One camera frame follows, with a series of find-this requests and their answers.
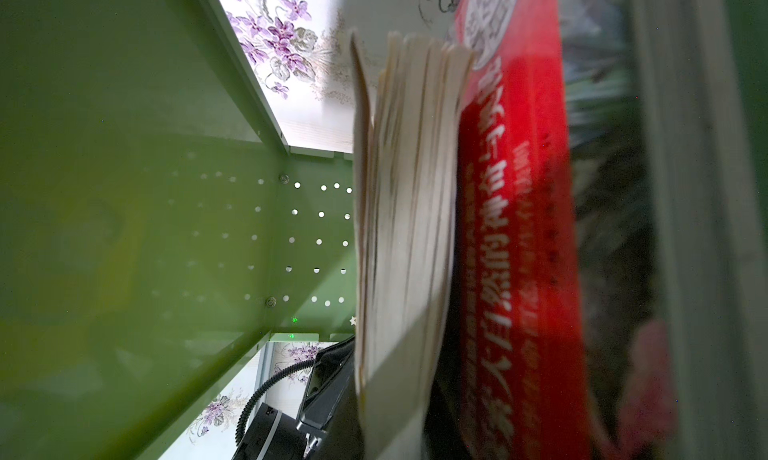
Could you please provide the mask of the green nature encyclopedia book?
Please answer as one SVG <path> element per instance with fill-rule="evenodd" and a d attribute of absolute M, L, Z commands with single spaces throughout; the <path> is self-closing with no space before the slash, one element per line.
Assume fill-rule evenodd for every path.
<path fill-rule="evenodd" d="M 763 459 L 767 245 L 726 0 L 455 0 L 475 56 L 442 459 Z"/>

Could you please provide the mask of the yellow cartoon cover book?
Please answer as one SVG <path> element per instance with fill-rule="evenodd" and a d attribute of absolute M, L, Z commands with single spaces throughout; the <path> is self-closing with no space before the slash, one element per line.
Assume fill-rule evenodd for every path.
<path fill-rule="evenodd" d="M 458 132 L 472 52 L 392 32 L 375 91 L 357 47 L 350 56 L 363 455 L 418 459 L 450 303 Z"/>

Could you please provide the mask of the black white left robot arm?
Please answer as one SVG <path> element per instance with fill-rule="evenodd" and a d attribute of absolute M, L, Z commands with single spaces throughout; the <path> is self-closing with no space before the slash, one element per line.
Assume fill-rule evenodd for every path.
<path fill-rule="evenodd" d="M 235 431 L 235 459 L 362 459 L 363 440 L 353 415 L 355 338 L 321 349 L 272 375 L 251 396 Z M 274 385 L 309 372 L 298 412 L 270 406 L 262 397 Z"/>

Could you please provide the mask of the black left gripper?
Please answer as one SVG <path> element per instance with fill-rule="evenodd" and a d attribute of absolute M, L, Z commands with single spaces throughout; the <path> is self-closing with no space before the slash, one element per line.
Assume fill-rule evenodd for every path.
<path fill-rule="evenodd" d="M 306 459 L 361 459 L 354 373 L 355 338 L 321 349 L 312 362 L 297 429 L 307 435 Z"/>

